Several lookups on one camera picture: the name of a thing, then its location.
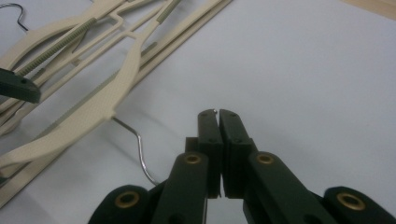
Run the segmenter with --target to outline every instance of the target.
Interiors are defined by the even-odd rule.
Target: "white surface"
[[[15,2],[24,5],[30,29],[90,4]],[[11,19],[18,13],[0,9],[0,54],[23,37]],[[308,189],[357,189],[396,216],[395,40],[396,21],[341,1],[234,0],[132,91],[118,118],[142,134],[148,168],[165,180],[185,137],[197,134],[197,114],[230,109],[259,150],[275,153]],[[119,46],[108,62],[84,70],[1,137],[0,151],[29,142],[99,82],[87,82],[87,74],[111,75],[126,50]],[[87,223],[125,184],[151,188],[134,137],[104,123],[1,209],[0,220]],[[242,203],[209,201],[207,223],[246,223]]]

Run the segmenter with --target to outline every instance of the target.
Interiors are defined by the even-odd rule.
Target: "metal hook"
[[[133,133],[137,137],[137,146],[138,146],[138,151],[139,151],[139,160],[140,160],[140,165],[142,166],[143,172],[145,173],[145,176],[148,178],[148,180],[155,186],[157,186],[159,183],[151,177],[149,174],[148,168],[145,164],[145,159],[143,157],[143,143],[142,143],[142,137],[140,136],[140,133],[138,133],[135,129],[131,128],[129,125],[126,123],[122,122],[121,120],[113,117],[113,120],[116,121],[120,126],[128,130],[129,132]]]
[[[4,3],[4,4],[0,5],[0,8],[2,8],[2,7],[18,7],[21,10],[21,14],[18,17],[17,23],[23,29],[24,32],[28,32],[29,31],[29,29],[27,29],[26,26],[24,26],[21,23],[21,19],[23,17],[23,7],[21,5],[16,4],[16,3]]]

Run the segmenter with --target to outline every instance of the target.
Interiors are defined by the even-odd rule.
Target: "hanger hook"
[[[4,3],[4,4],[0,5],[0,8],[2,8],[2,7],[18,7],[21,10],[21,14],[18,17],[17,23],[23,29],[24,32],[28,32],[29,31],[29,29],[27,29],[26,26],[24,26],[21,23],[21,19],[23,17],[23,7],[21,5],[16,4],[16,3]]]
[[[140,136],[140,134],[135,129],[131,128],[129,125],[127,125],[126,123],[117,119],[116,117],[113,117],[112,119],[114,121],[116,121],[120,126],[125,128],[129,132],[133,133],[137,137],[140,165],[142,166],[143,172],[145,173],[145,176],[148,178],[149,182],[151,182],[153,185],[157,186],[159,183],[153,177],[151,177],[151,175],[149,174],[149,171],[148,171],[148,167],[145,164],[145,159],[143,157],[143,143],[142,143],[142,137]]]

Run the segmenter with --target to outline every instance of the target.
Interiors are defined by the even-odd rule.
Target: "brass screw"
[[[197,164],[201,162],[201,157],[197,155],[188,155],[184,158],[184,161],[188,164]]]
[[[268,154],[260,154],[257,156],[257,161],[259,163],[269,165],[274,162],[274,158]]]
[[[129,208],[139,202],[139,194],[134,191],[126,191],[120,194],[115,201],[118,208]]]
[[[350,193],[341,192],[337,194],[337,200],[343,206],[352,210],[361,211],[366,208],[366,204],[360,198]]]

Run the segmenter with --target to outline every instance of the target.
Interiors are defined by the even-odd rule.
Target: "silver metal hook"
[[[129,132],[133,133],[137,137],[137,146],[138,146],[138,151],[139,151],[139,160],[140,160],[140,165],[142,166],[143,172],[145,173],[145,176],[148,178],[149,182],[151,182],[153,185],[157,186],[159,183],[151,177],[148,171],[148,167],[145,164],[145,159],[143,157],[143,143],[142,143],[142,137],[140,136],[140,133],[138,133],[135,129],[131,128],[129,125],[126,123],[122,122],[121,120],[113,117],[113,120],[116,121],[120,126],[128,130]]]
[[[17,23],[23,29],[24,32],[28,32],[29,31],[29,29],[27,29],[26,26],[24,26],[21,23],[21,19],[23,17],[23,7],[21,5],[16,4],[16,3],[4,3],[4,4],[0,5],[0,8],[2,8],[2,7],[18,7],[21,10],[21,14],[18,17]]]

